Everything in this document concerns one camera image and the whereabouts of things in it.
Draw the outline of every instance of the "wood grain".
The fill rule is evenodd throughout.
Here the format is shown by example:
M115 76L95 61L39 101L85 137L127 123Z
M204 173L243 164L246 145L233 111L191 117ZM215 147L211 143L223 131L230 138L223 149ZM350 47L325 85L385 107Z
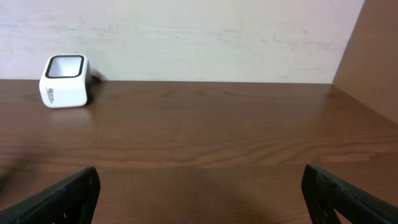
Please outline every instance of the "wood grain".
M398 205L397 126L330 85L103 82L51 110L0 81L0 209L95 166L93 223L310 223L314 163Z
M398 2L367 0L334 85L398 123Z

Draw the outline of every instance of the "logo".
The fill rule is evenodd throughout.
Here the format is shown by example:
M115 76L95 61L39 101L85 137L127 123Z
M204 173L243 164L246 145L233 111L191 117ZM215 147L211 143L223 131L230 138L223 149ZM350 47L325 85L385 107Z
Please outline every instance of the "logo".
M45 87L45 89L47 90L47 95L49 96L50 103L54 102L54 89L47 87Z

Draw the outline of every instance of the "tabletop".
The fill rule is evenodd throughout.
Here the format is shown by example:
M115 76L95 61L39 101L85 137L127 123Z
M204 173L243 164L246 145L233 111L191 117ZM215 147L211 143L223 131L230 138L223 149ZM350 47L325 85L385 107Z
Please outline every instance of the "tabletop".
M93 223L310 223L308 163L398 205L396 124L331 85L92 90L90 104L55 110L37 80L0 80L0 209L95 166Z

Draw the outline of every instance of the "white container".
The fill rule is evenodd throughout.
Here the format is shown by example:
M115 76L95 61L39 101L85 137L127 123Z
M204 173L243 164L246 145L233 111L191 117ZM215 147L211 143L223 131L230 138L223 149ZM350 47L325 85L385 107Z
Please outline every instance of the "white container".
M39 89L49 108L83 106L90 82L90 66L84 55L55 55L47 61Z

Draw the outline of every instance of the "black plastic object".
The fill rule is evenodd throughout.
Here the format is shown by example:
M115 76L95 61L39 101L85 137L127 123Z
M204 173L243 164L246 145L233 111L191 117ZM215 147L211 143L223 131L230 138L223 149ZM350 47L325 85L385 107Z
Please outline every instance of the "black plastic object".
M398 223L398 209L323 169L307 165L301 183L314 224L341 223L334 209L351 223Z
M99 195L98 173L89 167L1 211L0 223L91 223Z

